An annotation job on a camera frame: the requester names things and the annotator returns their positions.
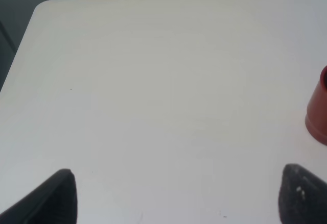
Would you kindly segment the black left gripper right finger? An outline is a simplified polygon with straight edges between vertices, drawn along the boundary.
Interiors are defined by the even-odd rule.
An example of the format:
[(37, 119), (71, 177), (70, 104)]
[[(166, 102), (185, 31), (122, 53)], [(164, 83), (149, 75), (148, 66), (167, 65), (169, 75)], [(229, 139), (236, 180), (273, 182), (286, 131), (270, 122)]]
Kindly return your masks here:
[(285, 165), (278, 211), (281, 223), (326, 223), (326, 182), (301, 165)]

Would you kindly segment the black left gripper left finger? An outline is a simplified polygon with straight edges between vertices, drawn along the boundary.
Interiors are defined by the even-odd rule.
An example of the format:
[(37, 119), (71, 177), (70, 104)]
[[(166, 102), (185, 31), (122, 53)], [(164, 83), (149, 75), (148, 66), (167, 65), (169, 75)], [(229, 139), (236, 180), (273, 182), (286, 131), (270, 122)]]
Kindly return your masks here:
[(61, 169), (1, 213), (1, 223), (76, 223), (77, 216), (75, 176)]

